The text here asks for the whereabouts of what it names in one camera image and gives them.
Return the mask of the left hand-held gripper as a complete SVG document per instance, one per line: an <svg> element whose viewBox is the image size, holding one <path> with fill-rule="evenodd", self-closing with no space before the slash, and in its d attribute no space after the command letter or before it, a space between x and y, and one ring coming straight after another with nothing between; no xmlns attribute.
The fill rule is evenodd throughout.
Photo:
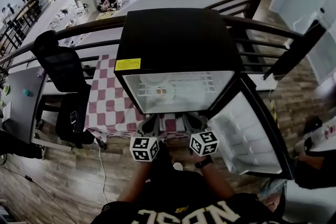
<svg viewBox="0 0 336 224"><path fill-rule="evenodd" d="M159 147L160 120L157 114L143 120L130 139L130 153L137 162L152 162Z"/></svg>

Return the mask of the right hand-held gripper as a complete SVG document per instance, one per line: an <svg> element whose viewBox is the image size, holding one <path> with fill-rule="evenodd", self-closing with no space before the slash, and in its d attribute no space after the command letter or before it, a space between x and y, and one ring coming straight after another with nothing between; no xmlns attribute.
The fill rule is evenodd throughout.
<svg viewBox="0 0 336 224"><path fill-rule="evenodd" d="M182 120L186 134L190 139L189 147L192 153L200 157L208 156L218 150L219 139L217 134L208 129L205 118L193 113L183 113Z"/></svg>

